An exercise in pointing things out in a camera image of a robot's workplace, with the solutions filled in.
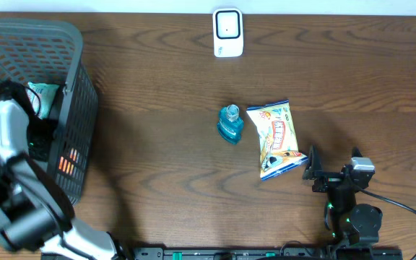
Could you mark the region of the mint green tissue pack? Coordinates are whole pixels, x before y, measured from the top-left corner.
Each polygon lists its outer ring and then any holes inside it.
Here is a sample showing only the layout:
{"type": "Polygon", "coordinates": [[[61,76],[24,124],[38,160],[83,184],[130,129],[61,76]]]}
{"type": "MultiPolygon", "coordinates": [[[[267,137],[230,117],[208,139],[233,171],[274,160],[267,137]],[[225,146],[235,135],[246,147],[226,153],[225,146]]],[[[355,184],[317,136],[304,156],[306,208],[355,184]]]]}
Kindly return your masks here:
{"type": "Polygon", "coordinates": [[[59,86],[57,84],[32,82],[28,82],[27,86],[27,96],[35,114],[40,119],[47,119],[59,86]]]}

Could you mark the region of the yellow snack bag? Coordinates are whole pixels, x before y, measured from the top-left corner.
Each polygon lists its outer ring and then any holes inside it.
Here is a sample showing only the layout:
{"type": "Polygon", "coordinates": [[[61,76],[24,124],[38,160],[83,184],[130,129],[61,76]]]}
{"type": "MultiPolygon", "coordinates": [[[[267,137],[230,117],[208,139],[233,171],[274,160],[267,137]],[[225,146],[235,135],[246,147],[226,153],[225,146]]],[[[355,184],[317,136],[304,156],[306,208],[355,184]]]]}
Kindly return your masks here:
{"type": "Polygon", "coordinates": [[[262,181],[308,161],[308,156],[299,151],[289,100],[250,106],[246,112],[259,135],[262,181]]]}

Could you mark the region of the small orange box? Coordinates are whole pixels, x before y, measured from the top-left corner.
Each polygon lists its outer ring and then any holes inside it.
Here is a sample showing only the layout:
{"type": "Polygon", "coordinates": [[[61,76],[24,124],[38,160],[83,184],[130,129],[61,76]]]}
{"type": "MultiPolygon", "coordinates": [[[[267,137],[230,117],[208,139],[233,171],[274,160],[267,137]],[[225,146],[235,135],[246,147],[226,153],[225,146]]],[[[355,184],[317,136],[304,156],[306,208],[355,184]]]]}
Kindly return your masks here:
{"type": "Polygon", "coordinates": [[[58,169],[62,173],[66,173],[69,176],[73,176],[75,174],[75,168],[77,167],[77,163],[79,162],[79,153],[75,148],[71,148],[67,155],[63,155],[60,157],[58,169]]]}

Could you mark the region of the teal mouthwash bottle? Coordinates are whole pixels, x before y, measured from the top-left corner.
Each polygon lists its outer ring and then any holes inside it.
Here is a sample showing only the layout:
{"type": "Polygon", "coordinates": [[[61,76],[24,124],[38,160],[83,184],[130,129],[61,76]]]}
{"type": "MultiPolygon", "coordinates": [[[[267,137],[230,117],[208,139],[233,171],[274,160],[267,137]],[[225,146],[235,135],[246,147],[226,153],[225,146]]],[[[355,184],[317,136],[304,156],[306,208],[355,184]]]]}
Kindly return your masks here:
{"type": "Polygon", "coordinates": [[[217,130],[220,136],[231,144],[239,143],[244,126],[239,107],[228,105],[220,110],[218,117],[217,130]]]}

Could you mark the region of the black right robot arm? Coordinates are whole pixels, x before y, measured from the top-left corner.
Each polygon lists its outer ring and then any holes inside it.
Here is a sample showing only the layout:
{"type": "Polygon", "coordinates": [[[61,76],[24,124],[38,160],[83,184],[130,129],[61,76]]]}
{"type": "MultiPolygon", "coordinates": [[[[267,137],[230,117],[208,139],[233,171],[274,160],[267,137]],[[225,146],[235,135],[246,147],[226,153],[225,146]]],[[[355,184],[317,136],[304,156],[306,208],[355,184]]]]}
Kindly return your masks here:
{"type": "Polygon", "coordinates": [[[311,146],[304,180],[312,180],[312,191],[325,193],[326,217],[337,240],[346,246],[370,245],[379,240],[382,212],[369,204],[358,204],[356,193],[364,191],[375,174],[371,159],[352,149],[350,162],[339,172],[325,171],[315,146],[311,146]]]}

